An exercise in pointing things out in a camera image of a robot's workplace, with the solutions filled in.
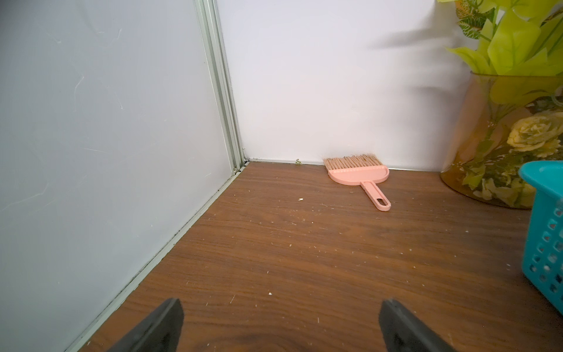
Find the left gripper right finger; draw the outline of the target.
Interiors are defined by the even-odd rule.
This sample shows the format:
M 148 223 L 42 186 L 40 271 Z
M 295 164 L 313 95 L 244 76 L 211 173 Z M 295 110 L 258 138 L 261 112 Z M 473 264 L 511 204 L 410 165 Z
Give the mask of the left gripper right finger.
M 382 302 L 378 322 L 387 351 L 456 352 L 399 301 Z

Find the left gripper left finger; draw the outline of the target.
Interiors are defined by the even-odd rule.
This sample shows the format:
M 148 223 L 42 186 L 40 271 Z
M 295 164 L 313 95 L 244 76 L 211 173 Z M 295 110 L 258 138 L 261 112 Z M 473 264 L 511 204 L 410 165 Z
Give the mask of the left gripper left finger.
M 184 312 L 180 299 L 167 299 L 117 341 L 108 352 L 175 352 L 183 321 Z

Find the teal plastic basket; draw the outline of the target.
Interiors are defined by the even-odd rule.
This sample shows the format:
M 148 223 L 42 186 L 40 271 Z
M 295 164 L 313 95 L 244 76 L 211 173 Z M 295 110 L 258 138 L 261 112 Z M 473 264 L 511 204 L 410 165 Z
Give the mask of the teal plastic basket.
M 535 188 L 522 271 L 562 311 L 562 162 L 533 161 L 519 175 Z

